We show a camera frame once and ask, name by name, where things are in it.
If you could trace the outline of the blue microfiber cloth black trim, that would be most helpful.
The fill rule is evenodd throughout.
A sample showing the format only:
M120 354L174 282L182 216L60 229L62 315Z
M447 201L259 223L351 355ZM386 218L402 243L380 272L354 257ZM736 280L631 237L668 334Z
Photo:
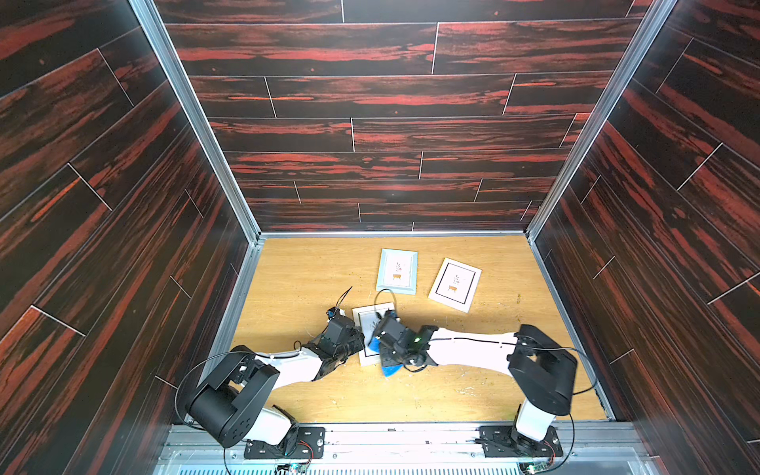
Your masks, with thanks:
M380 358L380 365L382 374L385 377L391 377L395 375L403 366L401 362L397 361L393 351L390 348L386 348L377 338L370 340L368 348L372 352L376 352Z

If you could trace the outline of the white picture frame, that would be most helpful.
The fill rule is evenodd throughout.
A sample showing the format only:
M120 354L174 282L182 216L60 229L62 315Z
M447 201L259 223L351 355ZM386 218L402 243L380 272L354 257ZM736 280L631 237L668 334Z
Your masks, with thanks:
M393 303L383 303L352 310L353 320L364 336L364 349L358 354L359 364L362 367L380 364L379 352L370 347L373 340L372 335L385 313L394 309Z

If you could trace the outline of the grey-green picture frame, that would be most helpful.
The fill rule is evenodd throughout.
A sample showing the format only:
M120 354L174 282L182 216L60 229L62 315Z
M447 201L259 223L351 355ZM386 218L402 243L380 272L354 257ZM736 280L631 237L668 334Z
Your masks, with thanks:
M418 281L417 251L382 249L376 290L389 289L396 294L416 295Z

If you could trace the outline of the white picture frame deer print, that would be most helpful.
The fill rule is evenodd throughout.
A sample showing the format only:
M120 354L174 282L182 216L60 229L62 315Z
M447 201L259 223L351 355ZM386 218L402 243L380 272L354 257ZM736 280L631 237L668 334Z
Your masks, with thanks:
M468 313L471 309L482 270L446 258L431 287L429 298L454 310Z

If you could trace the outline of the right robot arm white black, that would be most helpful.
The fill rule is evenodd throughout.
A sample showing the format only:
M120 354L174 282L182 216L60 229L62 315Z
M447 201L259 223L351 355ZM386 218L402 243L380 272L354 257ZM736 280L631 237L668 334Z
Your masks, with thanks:
M540 329L522 325L518 332L471 334L436 326L414 331L388 311L376 324L369 348L383 367L469 366L514 378L524 394L514 431L539 443L557 417L568 416L578 360Z

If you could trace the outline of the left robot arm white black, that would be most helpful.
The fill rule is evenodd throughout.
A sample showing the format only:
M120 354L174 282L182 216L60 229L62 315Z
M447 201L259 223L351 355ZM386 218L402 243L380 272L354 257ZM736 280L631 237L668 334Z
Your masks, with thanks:
M237 346L185 399L183 409L222 447L252 441L289 453L298 423L286 411L267 407L271 393L318 381L362 350L360 327L343 314L330 318L324 332L298 350L261 354Z

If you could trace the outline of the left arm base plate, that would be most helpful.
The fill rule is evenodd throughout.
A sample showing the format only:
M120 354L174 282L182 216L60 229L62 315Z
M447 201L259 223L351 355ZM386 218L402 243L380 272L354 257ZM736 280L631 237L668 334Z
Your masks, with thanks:
M291 429L279 445L263 441L247 441L243 458L247 460L309 460L322 459L325 451L326 429L299 426Z

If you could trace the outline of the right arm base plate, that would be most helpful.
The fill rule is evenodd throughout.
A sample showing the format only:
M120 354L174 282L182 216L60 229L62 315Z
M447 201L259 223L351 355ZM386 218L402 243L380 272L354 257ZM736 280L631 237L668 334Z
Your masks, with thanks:
M514 425L481 426L475 443L481 445L486 458L554 458L564 455L554 426L548 428L541 441L522 435Z

